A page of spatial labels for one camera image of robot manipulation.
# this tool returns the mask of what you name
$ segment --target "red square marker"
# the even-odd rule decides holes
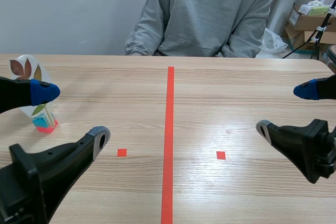
[[[217,159],[226,160],[225,152],[217,152]]]
[[[118,149],[117,157],[126,157],[127,149]]]

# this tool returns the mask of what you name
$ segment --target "tripod stand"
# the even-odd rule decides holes
[[[292,53],[296,52],[297,50],[299,50],[304,45],[306,45],[309,42],[313,41],[313,42],[315,42],[315,44],[314,44],[313,52],[311,54],[310,59],[313,58],[314,53],[317,50],[317,60],[319,60],[319,51],[320,51],[321,39],[322,39],[323,33],[327,29],[327,26],[330,24],[330,23],[328,23],[329,22],[329,18],[331,17],[331,14],[335,11],[335,7],[336,7],[336,0],[332,4],[331,8],[329,8],[328,14],[326,15],[326,18],[324,19],[322,25],[316,28],[315,32],[309,37],[309,39],[305,43],[303,43],[297,49],[293,50],[292,52],[290,52],[289,54],[287,54],[286,56],[284,56],[283,59],[286,59]]]

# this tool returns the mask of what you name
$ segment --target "hoodie pocket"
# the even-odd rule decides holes
[[[184,39],[166,36],[158,51],[166,56],[215,56],[222,47],[206,48]]]

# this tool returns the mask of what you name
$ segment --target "table surface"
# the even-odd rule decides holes
[[[0,55],[2,76],[8,60]],[[175,67],[174,223],[335,221],[336,176],[316,185],[255,130],[266,119],[336,125],[334,101],[305,101],[293,88],[332,72],[314,60],[35,55],[61,96],[60,125],[37,132],[19,109],[0,116],[0,167],[8,147],[44,151],[79,140],[96,125],[112,138],[63,200],[51,223],[161,221],[167,68]],[[126,158],[117,149],[127,148]],[[227,160],[218,160],[225,151]]]

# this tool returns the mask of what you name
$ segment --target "blue gripper tip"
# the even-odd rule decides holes
[[[32,106],[37,106],[44,102],[51,102],[60,94],[61,91],[55,84],[41,85],[38,80],[34,79],[30,82],[30,99]]]
[[[295,87],[294,95],[306,100],[319,100],[316,79]]]

